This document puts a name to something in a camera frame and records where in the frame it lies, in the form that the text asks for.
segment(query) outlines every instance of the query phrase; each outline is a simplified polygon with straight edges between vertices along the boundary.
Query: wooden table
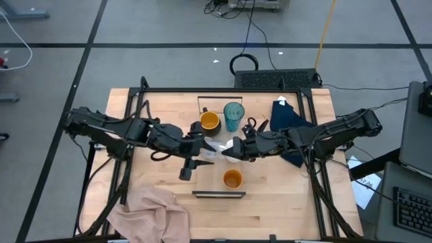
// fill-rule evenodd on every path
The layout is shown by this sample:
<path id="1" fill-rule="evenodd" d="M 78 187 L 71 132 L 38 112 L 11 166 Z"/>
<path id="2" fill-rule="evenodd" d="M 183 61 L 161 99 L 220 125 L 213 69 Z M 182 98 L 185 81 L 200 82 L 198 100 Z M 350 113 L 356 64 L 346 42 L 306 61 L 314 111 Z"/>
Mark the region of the wooden table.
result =
<path id="1" fill-rule="evenodd" d="M 159 117 L 162 123 L 179 126 L 186 133 L 190 124 L 199 120 L 200 108 L 207 106 L 209 110 L 222 111 L 223 105 L 227 103 L 226 100 L 223 104 L 219 104 L 204 99 L 199 101 L 200 108 L 198 108 L 197 98 L 202 95 L 242 97 L 246 114 L 241 126 L 246 124 L 247 117 L 254 117 L 258 124 L 261 124 L 264 119 L 270 119 L 272 102 L 279 95 L 287 98 L 287 102 L 298 113 L 296 95 L 288 93 L 148 92 L 144 94 L 144 99 L 150 101 L 153 117 Z M 127 88 L 112 89 L 106 114 L 122 118 L 127 96 Z M 329 90 L 313 90 L 313 101 L 319 124 L 335 119 Z M 306 99 L 304 105 L 306 117 L 310 119 Z M 141 117 L 146 117 L 145 111 L 142 112 Z M 319 239 L 311 182 L 304 166 L 298 169 L 279 156 L 257 159 L 254 163 L 242 161 L 239 166 L 244 176 L 243 188 L 247 193 L 244 198 L 195 198 L 191 192 L 201 189 L 203 178 L 207 177 L 209 167 L 212 165 L 198 167 L 193 171 L 190 181 L 181 181 L 178 176 L 184 164 L 183 159 L 171 157 L 162 162 L 154 162 L 149 158 L 150 153 L 152 153 L 150 149 L 135 148 L 129 189 L 133 190 L 143 184 L 150 184 L 175 193 L 177 201 L 189 212 L 190 233 L 193 239 L 258 240 L 269 239 L 270 234 L 275 234 L 278 240 Z M 97 151 L 92 172 L 106 159 L 105 150 Z M 345 156 L 338 151 L 334 159 L 345 161 Z M 114 162 L 100 170 L 88 187 L 81 216 L 83 230 L 91 225 L 106 205 L 113 166 Z M 328 162 L 327 170 L 336 208 L 352 228 L 362 234 L 347 169 L 337 163 Z M 327 235 L 331 236 L 328 210 L 324 204 L 323 214 Z"/>

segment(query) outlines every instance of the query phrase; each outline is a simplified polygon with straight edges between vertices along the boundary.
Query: yellow cable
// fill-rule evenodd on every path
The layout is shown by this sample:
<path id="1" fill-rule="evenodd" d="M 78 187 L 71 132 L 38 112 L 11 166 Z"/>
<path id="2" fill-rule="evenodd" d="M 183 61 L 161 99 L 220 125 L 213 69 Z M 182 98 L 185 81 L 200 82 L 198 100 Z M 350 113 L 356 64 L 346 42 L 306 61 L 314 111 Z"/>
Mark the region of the yellow cable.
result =
<path id="1" fill-rule="evenodd" d="M 336 5 L 336 0 L 333 0 L 333 3 L 331 4 L 329 17 L 327 17 L 327 22 L 325 23 L 324 33 L 323 36 L 321 37 L 321 42 L 319 43 L 318 55 L 317 55 L 317 59 L 315 60 L 315 70 L 318 70 L 318 63 L 319 63 L 319 58 L 321 57 L 321 50 L 323 48 L 325 35 L 327 34 L 327 29 L 329 28 L 331 15 L 333 15 L 333 10 L 335 9 L 335 5 Z"/>

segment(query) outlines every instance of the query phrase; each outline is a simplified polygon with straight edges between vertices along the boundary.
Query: white cable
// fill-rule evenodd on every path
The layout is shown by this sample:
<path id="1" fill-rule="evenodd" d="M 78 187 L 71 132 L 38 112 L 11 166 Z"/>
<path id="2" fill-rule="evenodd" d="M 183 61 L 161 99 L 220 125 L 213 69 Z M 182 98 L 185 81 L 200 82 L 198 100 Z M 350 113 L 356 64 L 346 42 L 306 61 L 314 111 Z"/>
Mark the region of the white cable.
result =
<path id="1" fill-rule="evenodd" d="M 15 35 L 26 45 L 26 47 L 28 48 L 28 50 L 30 51 L 30 57 L 28 58 L 28 61 L 27 61 L 27 63 L 26 64 L 24 64 L 24 65 L 22 65 L 22 66 L 19 66 L 19 67 L 10 67 L 10 68 L 7 68 L 7 69 L 2 69 L 2 68 L 0 68 L 0 72 L 4 72 L 4 71 L 12 71 L 12 70 L 17 70 L 17 69 L 20 69 L 20 68 L 24 68 L 24 67 L 26 67 L 29 63 L 30 63 L 30 61 L 32 60 L 32 57 L 33 57 L 33 52 L 32 52 L 32 49 L 27 45 L 27 43 L 21 38 L 21 36 L 14 30 L 14 28 L 12 27 L 12 25 L 11 25 L 11 23 L 9 23 L 9 20 L 7 20 L 7 18 L 6 18 L 6 16 L 3 14 L 3 12 L 2 11 L 0 11 L 0 14 L 3 16 L 3 18 L 5 18 L 5 20 L 6 20 L 6 22 L 7 22 L 7 24 L 9 25 L 9 27 L 11 28 L 11 30 L 13 31 L 13 33 L 15 33 Z"/>

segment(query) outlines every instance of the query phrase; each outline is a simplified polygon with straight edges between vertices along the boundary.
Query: pink cloth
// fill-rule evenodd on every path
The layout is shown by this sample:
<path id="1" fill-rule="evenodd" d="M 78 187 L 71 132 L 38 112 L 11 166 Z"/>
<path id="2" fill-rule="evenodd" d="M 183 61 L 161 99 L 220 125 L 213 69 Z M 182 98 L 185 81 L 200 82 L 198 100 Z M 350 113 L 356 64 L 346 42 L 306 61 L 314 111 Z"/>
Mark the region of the pink cloth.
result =
<path id="1" fill-rule="evenodd" d="M 172 192 L 143 186 L 128 193 L 126 205 L 116 204 L 108 221 L 131 243 L 187 243 L 188 212 Z"/>

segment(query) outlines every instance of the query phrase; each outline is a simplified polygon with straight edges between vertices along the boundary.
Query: dark blue cloth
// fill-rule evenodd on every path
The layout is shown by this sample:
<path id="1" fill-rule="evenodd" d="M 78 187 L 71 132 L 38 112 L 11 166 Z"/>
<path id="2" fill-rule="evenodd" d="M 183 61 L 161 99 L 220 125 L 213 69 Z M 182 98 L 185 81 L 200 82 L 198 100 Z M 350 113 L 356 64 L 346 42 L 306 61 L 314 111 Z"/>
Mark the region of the dark blue cloth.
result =
<path id="1" fill-rule="evenodd" d="M 270 130 L 272 132 L 277 132 L 283 128 L 298 128 L 301 126 L 313 127 L 314 125 L 297 115 L 294 108 L 286 101 L 285 105 L 280 105 L 279 101 L 273 102 L 270 118 Z M 300 155 L 282 154 L 281 157 L 299 168 L 302 167 L 303 158 Z"/>

